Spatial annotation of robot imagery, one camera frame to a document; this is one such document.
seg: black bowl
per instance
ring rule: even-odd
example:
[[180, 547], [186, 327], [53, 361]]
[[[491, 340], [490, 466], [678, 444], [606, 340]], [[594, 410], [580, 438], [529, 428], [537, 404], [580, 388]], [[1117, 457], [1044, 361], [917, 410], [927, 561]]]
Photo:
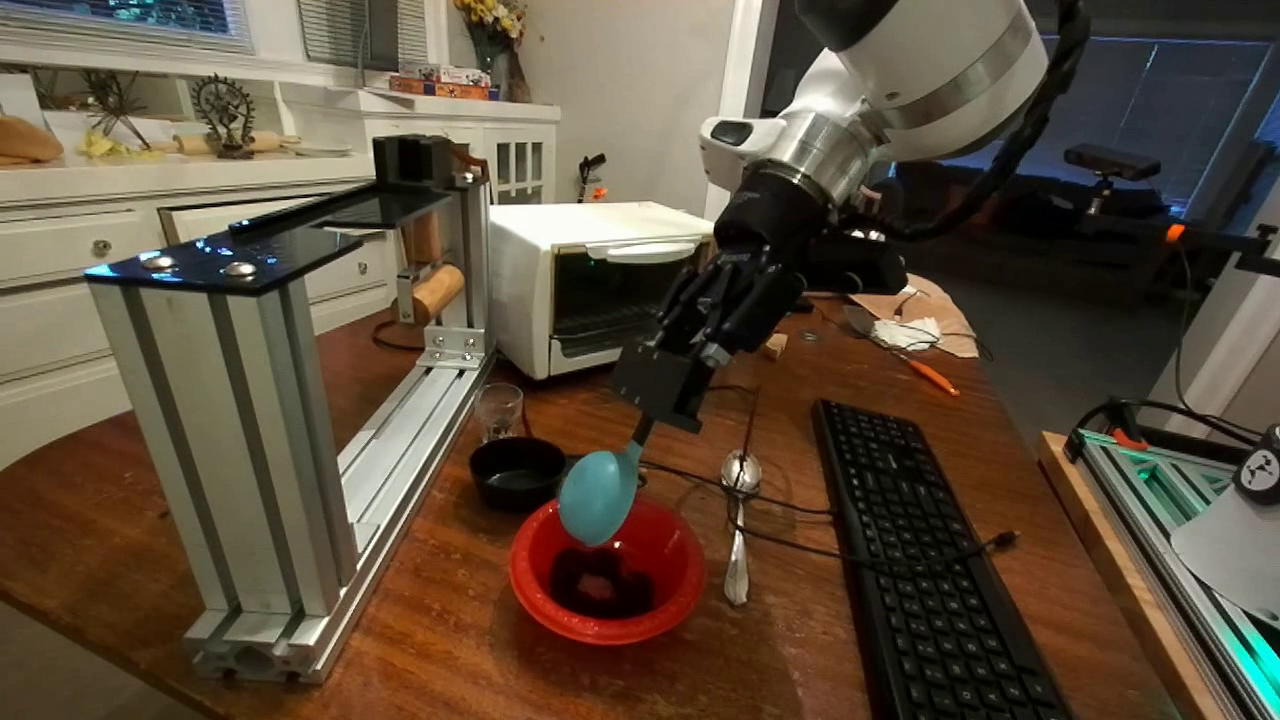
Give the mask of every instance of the black bowl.
[[562, 492], [566, 454], [537, 438], [490, 441], [474, 454], [474, 482], [490, 510], [532, 514]]

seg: red bowl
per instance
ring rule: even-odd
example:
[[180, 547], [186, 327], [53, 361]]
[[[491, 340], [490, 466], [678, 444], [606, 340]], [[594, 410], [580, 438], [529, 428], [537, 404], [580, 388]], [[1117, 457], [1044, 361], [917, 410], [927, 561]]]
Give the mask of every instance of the red bowl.
[[692, 530], [649, 496], [636, 496], [609, 547], [576, 546], [554, 502], [520, 526], [509, 576], [520, 607], [549, 634], [626, 648], [680, 627], [706, 600], [708, 564]]

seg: keyboard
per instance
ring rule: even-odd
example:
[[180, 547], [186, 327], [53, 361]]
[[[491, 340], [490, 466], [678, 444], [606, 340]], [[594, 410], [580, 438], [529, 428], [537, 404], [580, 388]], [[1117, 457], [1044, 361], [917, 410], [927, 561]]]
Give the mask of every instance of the keyboard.
[[927, 438], [815, 404], [878, 717], [1073, 717]]

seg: white toaster oven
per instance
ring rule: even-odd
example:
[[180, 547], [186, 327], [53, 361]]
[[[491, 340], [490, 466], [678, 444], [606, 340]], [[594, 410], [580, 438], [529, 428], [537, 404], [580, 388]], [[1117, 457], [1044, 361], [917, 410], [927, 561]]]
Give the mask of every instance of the white toaster oven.
[[532, 379], [611, 365], [708, 244], [708, 221], [665, 204], [491, 204], [490, 331]]

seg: cup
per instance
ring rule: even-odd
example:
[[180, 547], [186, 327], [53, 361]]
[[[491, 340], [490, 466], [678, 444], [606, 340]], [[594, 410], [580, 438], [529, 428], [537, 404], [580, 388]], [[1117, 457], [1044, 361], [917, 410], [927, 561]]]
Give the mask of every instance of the cup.
[[516, 386], [482, 386], [474, 404], [482, 444], [500, 438], [520, 438], [526, 428], [526, 394]]

